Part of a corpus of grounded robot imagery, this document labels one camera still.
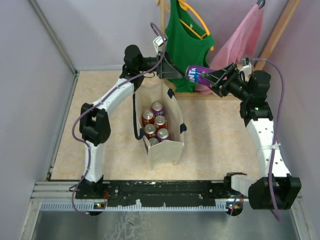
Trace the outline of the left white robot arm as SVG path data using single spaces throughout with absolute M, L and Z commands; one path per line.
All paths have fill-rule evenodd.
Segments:
M 102 161 L 104 143 L 111 135 L 109 117 L 114 110 L 142 85 L 145 74 L 155 72 L 161 79 L 181 79 L 184 73 L 171 61 L 167 52 L 155 57 L 143 57 L 138 46 L 132 44 L 124 50 L 124 65 L 116 84 L 94 103 L 81 106 L 79 125 L 80 141 L 85 144 L 85 170 L 83 184 L 86 192 L 97 199 L 103 195 Z

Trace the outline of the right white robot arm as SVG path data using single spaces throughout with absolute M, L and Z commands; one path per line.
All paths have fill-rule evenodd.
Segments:
M 298 177 L 293 177 L 285 165 L 276 139 L 276 128 L 271 108 L 266 100 L 271 75 L 254 71 L 248 80 L 235 63 L 220 69 L 202 70 L 198 82 L 208 86 L 219 97 L 228 94 L 240 100 L 240 117 L 252 137 L 259 164 L 259 179 L 243 173 L 228 173 L 223 192 L 229 198 L 239 193 L 248 197 L 254 210 L 288 210 L 302 188 Z

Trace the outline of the purple Fanta can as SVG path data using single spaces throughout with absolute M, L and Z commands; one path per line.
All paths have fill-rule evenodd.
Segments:
M 163 116 L 165 113 L 165 108 L 160 101 L 155 101 L 151 105 L 151 110 L 155 116 Z
M 168 129 L 160 128 L 157 131 L 156 138 L 159 140 L 159 142 L 163 142 L 165 140 L 170 140 L 171 139 L 171 135 L 170 135 L 170 132 L 168 131 Z
M 160 141 L 159 141 L 156 137 L 151 137 L 151 138 L 148 140 L 148 142 L 149 142 L 149 144 L 150 144 L 151 147 L 152 147 L 152 146 L 155 146 L 155 145 L 157 145 L 157 144 L 160 143 Z
M 213 70 L 199 65 L 190 65 L 185 71 L 185 77 L 190 82 L 201 84 L 207 87 L 211 86 L 211 82 L 202 76 L 202 74 L 212 73 Z

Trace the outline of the beige canvas tote bag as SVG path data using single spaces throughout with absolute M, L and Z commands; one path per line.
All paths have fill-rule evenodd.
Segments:
M 175 94 L 164 83 L 141 86 L 133 94 L 136 138 L 142 139 L 150 170 L 177 164 L 187 130 Z

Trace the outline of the red Coke can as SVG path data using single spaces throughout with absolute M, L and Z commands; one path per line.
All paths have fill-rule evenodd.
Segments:
M 154 122 L 155 122 L 154 112 L 150 109 L 145 110 L 142 113 L 141 120 L 142 120 L 143 126 L 146 126 L 148 124 L 154 124 Z
M 157 135 L 157 128 L 154 124 L 149 123 L 144 127 L 144 132 L 147 139 L 155 138 Z
M 167 120 L 166 120 L 165 116 L 157 115 L 154 118 L 154 125 L 155 125 L 157 131 L 159 129 L 166 129 L 167 128 Z

